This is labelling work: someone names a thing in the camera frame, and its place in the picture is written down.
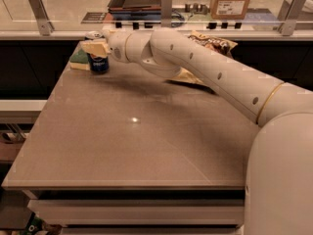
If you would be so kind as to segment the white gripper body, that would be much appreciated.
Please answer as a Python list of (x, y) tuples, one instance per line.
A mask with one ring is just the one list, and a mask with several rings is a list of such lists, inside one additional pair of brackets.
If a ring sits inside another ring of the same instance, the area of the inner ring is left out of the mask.
[(126, 42), (130, 36), (128, 31), (110, 32), (108, 36), (108, 44), (112, 57), (122, 63), (128, 63), (126, 56)]

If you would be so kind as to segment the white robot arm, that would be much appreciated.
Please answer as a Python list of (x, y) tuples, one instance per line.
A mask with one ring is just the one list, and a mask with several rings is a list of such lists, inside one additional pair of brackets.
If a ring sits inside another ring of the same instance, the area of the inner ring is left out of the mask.
[(245, 235), (313, 235), (313, 93), (201, 46), (173, 28), (85, 40), (97, 57), (163, 78), (186, 69), (260, 128), (246, 170)]

